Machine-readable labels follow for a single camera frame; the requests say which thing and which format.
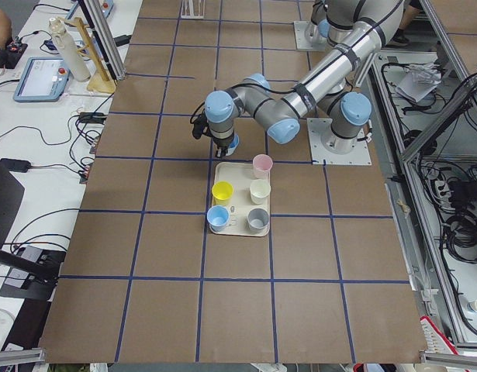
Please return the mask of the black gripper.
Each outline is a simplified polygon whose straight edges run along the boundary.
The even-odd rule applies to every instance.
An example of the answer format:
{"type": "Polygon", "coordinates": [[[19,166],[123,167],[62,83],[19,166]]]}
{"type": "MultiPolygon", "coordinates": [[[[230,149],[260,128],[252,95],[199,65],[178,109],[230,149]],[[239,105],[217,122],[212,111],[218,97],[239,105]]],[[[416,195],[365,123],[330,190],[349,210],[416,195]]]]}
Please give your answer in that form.
{"type": "Polygon", "coordinates": [[[213,142],[216,144],[216,158],[224,158],[225,155],[232,155],[238,147],[238,135],[233,134],[226,139],[213,136],[213,142]]]}

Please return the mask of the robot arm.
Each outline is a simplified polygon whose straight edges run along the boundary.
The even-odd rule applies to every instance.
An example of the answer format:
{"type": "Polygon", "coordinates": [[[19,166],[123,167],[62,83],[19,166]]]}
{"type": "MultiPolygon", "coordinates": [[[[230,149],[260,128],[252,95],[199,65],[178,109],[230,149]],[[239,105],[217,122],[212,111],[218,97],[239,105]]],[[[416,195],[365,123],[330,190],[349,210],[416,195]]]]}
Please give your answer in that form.
{"type": "Polygon", "coordinates": [[[396,32],[403,14],[402,1],[316,1],[306,31],[309,40],[326,39],[329,53],[294,87],[271,96],[262,74],[253,74],[224,91],[213,91],[193,125],[192,135],[210,137],[216,155],[225,157],[234,135],[235,118],[248,113],[276,143],[293,140],[300,130],[299,119],[317,106],[328,104],[337,114],[339,128],[358,131],[365,119],[344,105],[345,78],[396,32]]]}
{"type": "Polygon", "coordinates": [[[322,0],[313,3],[309,25],[306,29],[306,38],[312,44],[320,44],[326,41],[330,30],[327,21],[327,3],[322,0]]]}

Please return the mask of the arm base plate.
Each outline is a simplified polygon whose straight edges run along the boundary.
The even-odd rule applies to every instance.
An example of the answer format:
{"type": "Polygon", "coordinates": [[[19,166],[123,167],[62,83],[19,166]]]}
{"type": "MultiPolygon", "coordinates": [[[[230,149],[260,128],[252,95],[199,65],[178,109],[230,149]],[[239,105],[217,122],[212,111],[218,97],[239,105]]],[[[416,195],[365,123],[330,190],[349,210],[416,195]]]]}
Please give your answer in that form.
{"type": "Polygon", "coordinates": [[[308,118],[307,128],[313,164],[371,166],[366,133],[361,127],[353,139],[340,139],[332,132],[332,119],[308,118]]]}
{"type": "Polygon", "coordinates": [[[327,47],[327,39],[320,44],[312,44],[306,38],[306,29],[309,25],[309,21],[295,21],[293,23],[293,29],[296,39],[296,49],[301,51],[324,51],[327,47]]]}

